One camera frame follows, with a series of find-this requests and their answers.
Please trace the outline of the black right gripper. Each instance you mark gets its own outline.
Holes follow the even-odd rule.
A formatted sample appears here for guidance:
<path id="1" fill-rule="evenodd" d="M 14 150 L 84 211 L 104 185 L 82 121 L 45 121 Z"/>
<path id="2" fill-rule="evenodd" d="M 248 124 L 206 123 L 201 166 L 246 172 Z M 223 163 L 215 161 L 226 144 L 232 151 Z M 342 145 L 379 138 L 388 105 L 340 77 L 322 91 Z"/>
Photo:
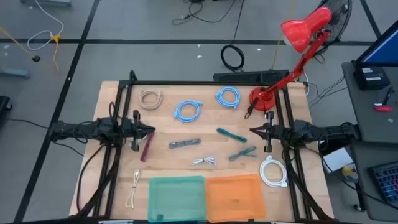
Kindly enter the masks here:
<path id="1" fill-rule="evenodd" d="M 267 123 L 264 123 L 262 126 L 258 126 L 255 128 L 249 128 L 251 130 L 251 132 L 253 132 L 254 134 L 257 134 L 262 139 L 267 140 L 265 152 L 272 152 L 272 143 L 271 143 L 272 139 L 281 140 L 281 138 L 282 138 L 282 126 L 279 124 L 273 124 L 274 115 L 275 115 L 275 113 L 273 111 L 268 111 L 266 113 L 266 118 L 268 120 Z"/>

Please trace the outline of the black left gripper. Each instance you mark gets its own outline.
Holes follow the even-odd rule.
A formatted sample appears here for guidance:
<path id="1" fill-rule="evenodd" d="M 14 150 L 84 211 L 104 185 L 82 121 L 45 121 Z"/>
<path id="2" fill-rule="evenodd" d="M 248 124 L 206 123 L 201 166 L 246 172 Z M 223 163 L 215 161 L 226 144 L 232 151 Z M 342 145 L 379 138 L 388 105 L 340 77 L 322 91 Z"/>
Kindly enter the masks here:
<path id="1" fill-rule="evenodd" d="M 139 145 L 137 140 L 138 136 L 139 139 L 142 139 L 155 131 L 155 127 L 146 125 L 142 122 L 139 123 L 139 118 L 140 113 L 138 112 L 138 110 L 134 110 L 132 119 L 128 118 L 126 120 L 126 137 L 133 138 L 131 149 L 134 152 L 139 152 Z"/>

